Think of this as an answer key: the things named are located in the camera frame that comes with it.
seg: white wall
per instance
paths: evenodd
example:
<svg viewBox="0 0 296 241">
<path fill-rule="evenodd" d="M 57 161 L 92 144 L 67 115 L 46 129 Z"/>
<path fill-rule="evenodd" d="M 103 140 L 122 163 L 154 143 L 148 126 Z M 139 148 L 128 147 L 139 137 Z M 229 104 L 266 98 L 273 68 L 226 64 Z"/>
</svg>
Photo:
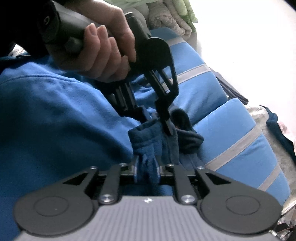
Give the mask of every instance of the white wall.
<svg viewBox="0 0 296 241">
<path fill-rule="evenodd" d="M 197 51 L 207 65 L 250 104 L 269 107 L 296 135 L 296 12 L 283 0 L 191 5 L 199 20 Z"/>
</svg>

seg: dark blue cloth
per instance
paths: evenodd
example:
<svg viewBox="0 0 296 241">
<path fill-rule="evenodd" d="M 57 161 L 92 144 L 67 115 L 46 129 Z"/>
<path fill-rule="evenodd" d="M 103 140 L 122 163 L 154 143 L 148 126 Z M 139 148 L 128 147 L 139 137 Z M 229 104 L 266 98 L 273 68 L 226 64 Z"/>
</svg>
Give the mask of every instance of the dark blue cloth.
<svg viewBox="0 0 296 241">
<path fill-rule="evenodd" d="M 267 128 L 271 131 L 271 133 L 279 140 L 283 148 L 289 153 L 289 155 L 292 157 L 292 160 L 296 164 L 296 156 L 294 152 L 294 144 L 292 141 L 290 141 L 288 138 L 286 138 L 282 131 L 281 128 L 279 127 L 278 122 L 278 116 L 276 113 L 272 113 L 269 108 L 260 105 L 264 107 L 269 115 L 268 120 L 266 121 Z"/>
<path fill-rule="evenodd" d="M 203 137 L 193 129 L 188 115 L 182 109 L 173 107 L 170 113 L 173 129 L 171 136 L 164 133 L 158 119 L 148 121 L 128 132 L 133 152 L 139 155 L 136 181 L 149 183 L 152 195 L 172 195 L 171 187 L 157 185 L 160 178 L 157 171 L 159 160 L 161 164 L 182 165 L 185 170 L 204 166 L 196 153 Z"/>
</svg>

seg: black handle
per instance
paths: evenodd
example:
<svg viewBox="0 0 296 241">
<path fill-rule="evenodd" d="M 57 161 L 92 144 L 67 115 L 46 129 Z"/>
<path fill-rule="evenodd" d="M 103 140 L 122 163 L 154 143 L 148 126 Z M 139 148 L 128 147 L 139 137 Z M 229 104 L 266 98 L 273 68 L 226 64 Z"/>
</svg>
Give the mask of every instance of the black handle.
<svg viewBox="0 0 296 241">
<path fill-rule="evenodd" d="M 100 26 L 59 3 L 49 1 L 43 6 L 37 25 L 44 43 L 64 45 L 69 53 L 77 54 L 83 47 L 84 29 L 91 23 Z"/>
</svg>

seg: blue fleece fabric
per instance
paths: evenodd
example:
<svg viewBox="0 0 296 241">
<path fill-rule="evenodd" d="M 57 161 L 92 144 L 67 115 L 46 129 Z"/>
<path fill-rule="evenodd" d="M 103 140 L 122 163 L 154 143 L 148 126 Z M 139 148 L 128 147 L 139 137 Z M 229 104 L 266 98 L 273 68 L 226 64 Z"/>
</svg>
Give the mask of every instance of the blue fleece fabric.
<svg viewBox="0 0 296 241">
<path fill-rule="evenodd" d="M 0 240 L 18 233 L 12 210 L 22 195 L 87 166 L 107 170 L 133 156 L 120 117 L 80 75 L 58 70 L 49 57 L 0 75 Z"/>
<path fill-rule="evenodd" d="M 171 196 L 173 194 L 170 186 L 158 185 L 160 181 L 157 169 L 159 160 L 161 161 L 160 165 L 173 163 L 183 165 L 185 170 L 204 166 L 196 153 L 203 142 L 202 136 L 194 130 L 191 132 L 176 129 L 174 125 L 178 124 L 180 124 L 180 120 L 174 123 L 170 122 L 173 129 L 171 136 L 164 133 L 158 119 L 150 120 L 128 132 L 133 152 L 139 156 L 136 163 L 137 176 L 135 180 L 137 183 L 146 183 L 149 186 L 147 189 L 151 193 L 147 195 Z"/>
</svg>

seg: gray stripe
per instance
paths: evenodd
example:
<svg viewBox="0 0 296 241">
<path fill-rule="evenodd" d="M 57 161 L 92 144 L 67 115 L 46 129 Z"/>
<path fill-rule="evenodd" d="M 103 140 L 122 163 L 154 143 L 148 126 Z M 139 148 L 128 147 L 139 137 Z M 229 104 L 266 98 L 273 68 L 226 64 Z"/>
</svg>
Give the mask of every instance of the gray stripe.
<svg viewBox="0 0 296 241">
<path fill-rule="evenodd" d="M 251 145 L 261 135 L 261 133 L 261 129 L 256 125 L 252 130 L 250 130 L 226 151 L 222 152 L 219 156 L 209 161 L 205 167 L 213 171 L 218 170 L 220 167 L 231 161 L 234 157 L 245 150 L 249 145 Z"/>
<path fill-rule="evenodd" d="M 274 180 L 278 177 L 280 172 L 281 172 L 281 167 L 277 163 L 275 168 L 272 170 L 271 174 L 264 180 L 264 182 L 258 187 L 258 189 L 262 191 L 266 191 L 274 182 Z"/>
<path fill-rule="evenodd" d="M 185 72 L 177 75 L 178 85 L 193 78 L 193 77 L 196 77 L 200 74 L 210 72 L 210 71 L 211 71 L 210 68 L 206 64 L 202 64 L 202 65 L 196 66 L 192 69 L 186 70 Z M 168 87 L 167 87 L 166 83 L 163 83 L 162 86 L 165 91 L 168 91 Z"/>
<path fill-rule="evenodd" d="M 169 39 L 166 42 L 171 47 L 171 46 L 173 46 L 175 44 L 184 43 L 186 41 L 184 39 L 182 39 L 181 37 L 177 37 L 177 38 L 174 38 L 174 39 Z"/>
</svg>

